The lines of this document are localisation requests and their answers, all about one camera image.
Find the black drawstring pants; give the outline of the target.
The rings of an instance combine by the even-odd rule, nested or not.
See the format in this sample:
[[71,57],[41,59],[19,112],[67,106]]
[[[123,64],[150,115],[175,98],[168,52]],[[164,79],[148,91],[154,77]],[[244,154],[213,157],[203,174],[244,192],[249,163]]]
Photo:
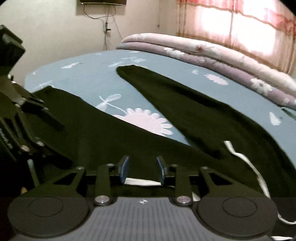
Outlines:
[[188,143],[151,133],[111,116],[69,92],[44,87],[35,92],[65,126],[55,129],[49,120],[32,117],[37,136],[62,157],[36,163],[41,182],[76,165],[93,174],[102,164],[129,156],[128,175],[156,180],[156,161],[187,171],[210,167],[255,191],[256,175],[265,180],[280,214],[295,219],[295,167],[276,140],[258,123],[229,105],[170,78],[138,66],[117,68],[120,80],[135,87],[187,139]]

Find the teal patterned bed sheet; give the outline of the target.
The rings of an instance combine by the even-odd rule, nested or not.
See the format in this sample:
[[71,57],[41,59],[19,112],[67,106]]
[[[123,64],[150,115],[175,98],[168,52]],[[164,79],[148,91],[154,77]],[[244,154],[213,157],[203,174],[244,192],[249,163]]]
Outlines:
[[65,90],[121,120],[186,143],[185,137],[151,103],[118,76],[116,68],[125,65],[147,68],[230,105],[265,128],[295,161],[295,111],[266,99],[268,87],[259,80],[246,88],[217,72],[170,57],[112,50],[42,66],[26,77],[25,88],[30,92],[46,86]]

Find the pink purple folded quilt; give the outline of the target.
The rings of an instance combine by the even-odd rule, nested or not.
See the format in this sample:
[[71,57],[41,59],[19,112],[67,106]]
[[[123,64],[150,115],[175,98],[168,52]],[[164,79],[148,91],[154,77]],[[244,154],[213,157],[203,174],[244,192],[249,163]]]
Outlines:
[[215,71],[273,103],[295,109],[295,80],[247,55],[206,41],[156,33],[125,37],[117,47],[174,58]]

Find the pink striped curtain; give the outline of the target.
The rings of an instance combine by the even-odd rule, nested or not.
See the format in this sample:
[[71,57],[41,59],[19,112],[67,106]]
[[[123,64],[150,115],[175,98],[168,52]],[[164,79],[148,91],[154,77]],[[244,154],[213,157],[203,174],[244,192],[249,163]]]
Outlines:
[[281,1],[177,1],[177,35],[295,72],[295,15]]

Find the wall mounted television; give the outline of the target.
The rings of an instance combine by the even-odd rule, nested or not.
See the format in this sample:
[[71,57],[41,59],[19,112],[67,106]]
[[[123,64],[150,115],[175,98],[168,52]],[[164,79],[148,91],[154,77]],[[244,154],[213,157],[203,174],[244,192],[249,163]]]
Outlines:
[[116,6],[126,6],[127,0],[79,0],[80,4],[110,4]]

